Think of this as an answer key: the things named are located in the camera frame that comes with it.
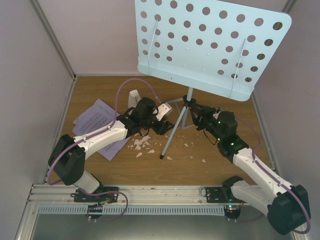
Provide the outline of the white metronome body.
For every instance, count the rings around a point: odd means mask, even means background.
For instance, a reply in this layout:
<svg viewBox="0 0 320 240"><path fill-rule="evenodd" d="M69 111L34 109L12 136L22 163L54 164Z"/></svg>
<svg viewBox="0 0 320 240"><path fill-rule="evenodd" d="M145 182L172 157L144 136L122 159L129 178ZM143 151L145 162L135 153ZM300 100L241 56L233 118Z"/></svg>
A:
<svg viewBox="0 0 320 240"><path fill-rule="evenodd" d="M140 100L140 94L136 89L130 91L128 96L128 108L135 108Z"/></svg>

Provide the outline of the light blue music stand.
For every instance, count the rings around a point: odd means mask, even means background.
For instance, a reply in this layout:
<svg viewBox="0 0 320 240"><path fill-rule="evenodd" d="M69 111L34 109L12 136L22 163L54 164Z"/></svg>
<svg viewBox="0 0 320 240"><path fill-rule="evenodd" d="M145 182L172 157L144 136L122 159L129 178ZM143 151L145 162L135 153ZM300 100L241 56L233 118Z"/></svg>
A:
<svg viewBox="0 0 320 240"><path fill-rule="evenodd" d="M140 73L245 102L292 25L219 0L137 0Z"/></svg>

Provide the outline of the sheet music paper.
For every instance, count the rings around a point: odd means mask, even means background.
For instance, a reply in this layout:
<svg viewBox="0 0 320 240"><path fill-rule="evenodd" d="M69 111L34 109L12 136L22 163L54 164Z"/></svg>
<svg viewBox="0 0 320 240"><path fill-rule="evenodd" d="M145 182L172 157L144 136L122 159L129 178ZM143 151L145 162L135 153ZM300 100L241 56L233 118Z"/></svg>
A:
<svg viewBox="0 0 320 240"><path fill-rule="evenodd" d="M115 155L125 146L129 139L130 137L111 143L101 148L97 152L108 161L111 161L115 157Z"/></svg>
<svg viewBox="0 0 320 240"><path fill-rule="evenodd" d="M91 107L73 121L75 126L72 132L76 136L88 134L110 124L114 116L115 110L101 99L97 99Z"/></svg>

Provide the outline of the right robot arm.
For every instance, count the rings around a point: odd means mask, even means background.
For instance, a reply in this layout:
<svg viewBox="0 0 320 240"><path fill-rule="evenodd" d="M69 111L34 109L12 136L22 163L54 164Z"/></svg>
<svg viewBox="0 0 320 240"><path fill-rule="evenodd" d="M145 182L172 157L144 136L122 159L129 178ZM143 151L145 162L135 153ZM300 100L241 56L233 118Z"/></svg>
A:
<svg viewBox="0 0 320 240"><path fill-rule="evenodd" d="M223 200L232 203L238 199L251 205L281 235L309 233L311 211L307 190L284 180L258 158L256 149L237 134L239 118L233 112L198 104L195 99L186 102L186 106L197 130L211 134L220 154L257 184L253 187L233 176L223 183Z"/></svg>

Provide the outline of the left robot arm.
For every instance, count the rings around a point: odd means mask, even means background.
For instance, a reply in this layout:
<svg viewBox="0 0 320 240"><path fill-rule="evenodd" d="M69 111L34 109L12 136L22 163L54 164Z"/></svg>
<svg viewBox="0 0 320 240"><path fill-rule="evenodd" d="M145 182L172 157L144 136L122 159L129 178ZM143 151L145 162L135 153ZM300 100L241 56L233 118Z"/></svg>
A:
<svg viewBox="0 0 320 240"><path fill-rule="evenodd" d="M84 135L61 136L48 160L47 183L54 185L51 174L55 173L66 186L73 185L90 201L98 202L103 197L103 185L85 170L85 161L100 149L140 134L142 130L166 134L174 128L174 124L167 120L171 111L167 102L156 105L152 99L144 97L135 107L117 116L115 122Z"/></svg>

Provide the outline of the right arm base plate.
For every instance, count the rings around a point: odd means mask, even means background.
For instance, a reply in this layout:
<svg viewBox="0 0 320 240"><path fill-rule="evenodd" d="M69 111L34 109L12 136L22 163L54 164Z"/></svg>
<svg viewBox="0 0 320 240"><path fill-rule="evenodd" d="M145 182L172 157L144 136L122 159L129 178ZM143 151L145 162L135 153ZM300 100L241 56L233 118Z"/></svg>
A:
<svg viewBox="0 0 320 240"><path fill-rule="evenodd" d="M226 202L226 197L221 186L205 187L206 202L220 204Z"/></svg>

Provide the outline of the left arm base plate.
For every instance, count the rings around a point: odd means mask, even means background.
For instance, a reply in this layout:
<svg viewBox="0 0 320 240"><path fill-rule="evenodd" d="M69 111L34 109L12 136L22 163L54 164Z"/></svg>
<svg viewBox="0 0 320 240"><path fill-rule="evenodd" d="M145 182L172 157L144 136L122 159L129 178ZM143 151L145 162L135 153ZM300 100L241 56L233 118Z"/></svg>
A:
<svg viewBox="0 0 320 240"><path fill-rule="evenodd" d="M116 186L104 186L98 188L94 194L104 193L104 192L111 192L103 195L95 195L91 196L88 194L83 193L81 190L77 189L75 193L71 193L70 196L73 198L74 202L76 203L116 203L118 201L118 194L115 193L119 190Z"/></svg>

